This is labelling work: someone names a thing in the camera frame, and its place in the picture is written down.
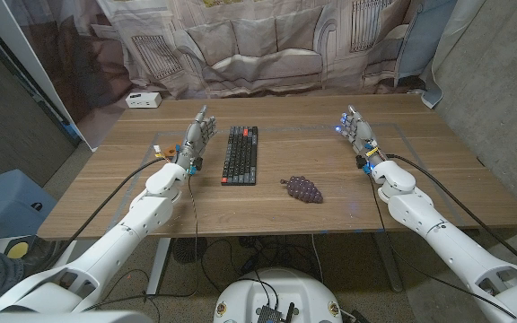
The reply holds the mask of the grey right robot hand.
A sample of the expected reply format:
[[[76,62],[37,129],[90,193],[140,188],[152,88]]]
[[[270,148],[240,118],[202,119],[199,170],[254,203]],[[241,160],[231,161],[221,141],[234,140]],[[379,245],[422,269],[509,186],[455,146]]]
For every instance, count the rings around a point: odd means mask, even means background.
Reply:
[[[351,144],[356,154],[356,166],[364,173],[371,174],[379,163],[387,160],[381,152],[370,124],[354,105],[349,105],[348,111],[342,114],[340,125],[335,127],[335,131]]]

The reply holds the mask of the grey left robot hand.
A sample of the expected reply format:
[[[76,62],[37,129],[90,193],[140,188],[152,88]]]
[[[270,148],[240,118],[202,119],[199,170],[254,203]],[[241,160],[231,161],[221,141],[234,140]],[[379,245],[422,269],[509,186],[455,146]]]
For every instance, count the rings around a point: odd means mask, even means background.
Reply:
[[[206,113],[207,105],[203,105],[188,126],[180,145],[175,162],[186,171],[190,171],[192,167],[201,170],[206,145],[216,133],[216,119],[213,116],[207,118]]]

